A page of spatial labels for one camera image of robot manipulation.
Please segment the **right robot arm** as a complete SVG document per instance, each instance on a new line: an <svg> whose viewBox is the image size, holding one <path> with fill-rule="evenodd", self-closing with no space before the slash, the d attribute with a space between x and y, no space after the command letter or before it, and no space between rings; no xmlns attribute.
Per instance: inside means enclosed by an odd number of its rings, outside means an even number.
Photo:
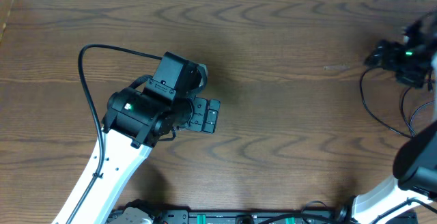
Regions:
<svg viewBox="0 0 437 224"><path fill-rule="evenodd" d="M366 58L366 71L391 71L408 89L436 91L436 22L422 30L420 17L404 29L404 41L382 40ZM335 215L334 223L416 223L413 208L436 209L436 123L421 132L405 117L408 142L398 151L393 172L367 193L352 197Z"/></svg>

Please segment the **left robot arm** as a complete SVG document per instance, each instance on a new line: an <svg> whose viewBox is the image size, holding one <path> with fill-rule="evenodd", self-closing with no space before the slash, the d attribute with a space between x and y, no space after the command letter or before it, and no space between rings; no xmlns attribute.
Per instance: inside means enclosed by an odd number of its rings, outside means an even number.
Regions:
<svg viewBox="0 0 437 224"><path fill-rule="evenodd" d="M127 182L159 141L178 130L212 134L218 100L200 98L205 65L163 55L152 76L142 76L108 100L102 136L55 223L104 223Z"/></svg>

